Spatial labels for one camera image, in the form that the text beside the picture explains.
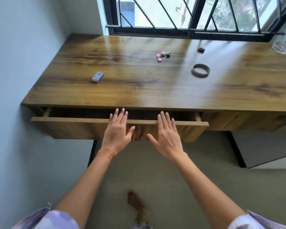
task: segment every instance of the wooden desk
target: wooden desk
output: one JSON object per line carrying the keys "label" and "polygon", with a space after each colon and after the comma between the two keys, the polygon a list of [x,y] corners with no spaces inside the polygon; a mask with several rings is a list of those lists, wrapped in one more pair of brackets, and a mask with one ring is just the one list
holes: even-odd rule
{"label": "wooden desk", "polygon": [[[161,51],[171,57],[157,62]],[[210,67],[207,78],[191,74],[196,63]],[[98,139],[122,107],[135,140],[156,134],[159,110],[180,121],[186,141],[205,129],[286,130],[286,55],[270,43],[72,34],[22,104],[54,138]]]}

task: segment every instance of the desk top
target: desk top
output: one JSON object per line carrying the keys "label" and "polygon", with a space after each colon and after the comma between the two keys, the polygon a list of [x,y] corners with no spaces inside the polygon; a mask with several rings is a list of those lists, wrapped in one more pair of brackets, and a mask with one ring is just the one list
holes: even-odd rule
{"label": "desk top", "polygon": [[[22,104],[286,112],[286,55],[271,45],[72,34]],[[161,51],[170,58],[158,62]],[[210,75],[193,76],[196,63]]]}

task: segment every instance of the hand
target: hand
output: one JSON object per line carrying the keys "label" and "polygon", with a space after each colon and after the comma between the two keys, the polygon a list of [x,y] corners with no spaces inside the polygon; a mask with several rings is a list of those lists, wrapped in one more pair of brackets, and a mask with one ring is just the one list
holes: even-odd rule
{"label": "hand", "polygon": [[135,126],[132,126],[126,135],[126,121],[128,112],[122,111],[119,113],[117,108],[114,115],[110,114],[109,123],[104,134],[101,150],[113,153],[113,156],[117,155],[131,140],[132,133]]}
{"label": "hand", "polygon": [[177,132],[175,120],[168,113],[161,111],[158,115],[158,131],[159,141],[157,141],[151,134],[147,134],[150,142],[156,147],[157,150],[169,159],[173,159],[179,154],[184,154],[180,136]]}

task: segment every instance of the brown rubber band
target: brown rubber band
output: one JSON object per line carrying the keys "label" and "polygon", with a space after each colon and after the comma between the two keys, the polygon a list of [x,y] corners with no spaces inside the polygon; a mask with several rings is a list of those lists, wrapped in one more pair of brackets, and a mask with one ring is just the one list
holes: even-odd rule
{"label": "brown rubber band", "polygon": [[[205,69],[207,73],[199,73],[195,71],[195,68],[197,67]],[[211,69],[207,65],[204,65],[202,63],[195,64],[192,68],[192,74],[198,77],[202,77],[202,78],[207,77],[210,74],[210,71]]]}

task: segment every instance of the finger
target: finger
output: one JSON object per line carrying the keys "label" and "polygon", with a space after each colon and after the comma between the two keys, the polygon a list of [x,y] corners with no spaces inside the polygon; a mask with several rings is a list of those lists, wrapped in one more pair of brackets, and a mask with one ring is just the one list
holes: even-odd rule
{"label": "finger", "polygon": [[158,150],[159,148],[159,142],[151,135],[151,134],[147,134],[147,137],[149,138],[150,142],[156,147],[156,149]]}
{"label": "finger", "polygon": [[168,127],[172,130],[172,123],[170,121],[170,115],[168,114],[168,112],[165,113],[165,118],[166,118],[166,121],[167,121],[167,125]]}
{"label": "finger", "polygon": [[158,131],[164,130],[161,115],[158,114]]}
{"label": "finger", "polygon": [[175,119],[174,119],[174,118],[172,118],[172,128],[173,128],[173,130],[174,130],[176,133],[178,133],[178,132],[177,132],[177,128],[176,128],[176,124],[175,124]]}
{"label": "finger", "polygon": [[119,113],[119,109],[117,108],[116,111],[114,112],[112,122],[115,122],[115,120],[118,118],[118,113]]}
{"label": "finger", "polygon": [[122,108],[118,118],[116,119],[117,123],[119,123],[119,124],[121,123],[121,120],[122,120],[122,118],[124,116],[124,113],[125,113],[125,108]]}
{"label": "finger", "polygon": [[132,126],[132,127],[129,129],[127,135],[126,135],[126,138],[127,138],[129,141],[131,141],[132,133],[133,133],[133,131],[134,131],[135,128],[136,128],[136,126]]}
{"label": "finger", "polygon": [[165,118],[165,115],[164,115],[164,112],[161,111],[161,120],[162,120],[162,123],[163,123],[163,128],[166,129],[168,128],[168,124],[167,124],[167,121],[166,121],[166,118]]}
{"label": "finger", "polygon": [[112,115],[112,113],[110,113],[109,123],[108,123],[108,124],[111,124],[111,122],[112,122],[112,117],[113,117],[113,115]]}
{"label": "finger", "polygon": [[121,120],[121,125],[126,125],[126,122],[127,122],[127,117],[128,117],[128,112],[126,111],[124,116],[122,117],[122,120]]}

